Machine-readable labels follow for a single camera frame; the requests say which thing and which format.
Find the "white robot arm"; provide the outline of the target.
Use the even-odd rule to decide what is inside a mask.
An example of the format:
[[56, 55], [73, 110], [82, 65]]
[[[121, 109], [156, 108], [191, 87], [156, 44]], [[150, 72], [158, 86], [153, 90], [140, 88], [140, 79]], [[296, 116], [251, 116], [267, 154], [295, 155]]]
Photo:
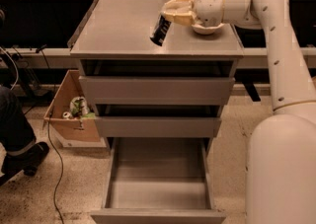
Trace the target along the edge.
[[161, 14], [203, 29], [233, 24], [263, 30], [274, 113], [249, 140], [245, 223], [316, 224], [316, 88], [289, 0], [170, 0]]

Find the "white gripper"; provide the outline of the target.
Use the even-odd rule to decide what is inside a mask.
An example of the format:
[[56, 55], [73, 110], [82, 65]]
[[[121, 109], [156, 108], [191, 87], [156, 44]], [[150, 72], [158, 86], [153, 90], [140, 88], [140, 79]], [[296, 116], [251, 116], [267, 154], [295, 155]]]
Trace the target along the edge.
[[217, 27], [222, 22], [223, 0], [170, 0], [162, 7], [162, 16], [171, 23], [191, 26], [196, 18], [190, 12], [193, 7], [199, 25]]

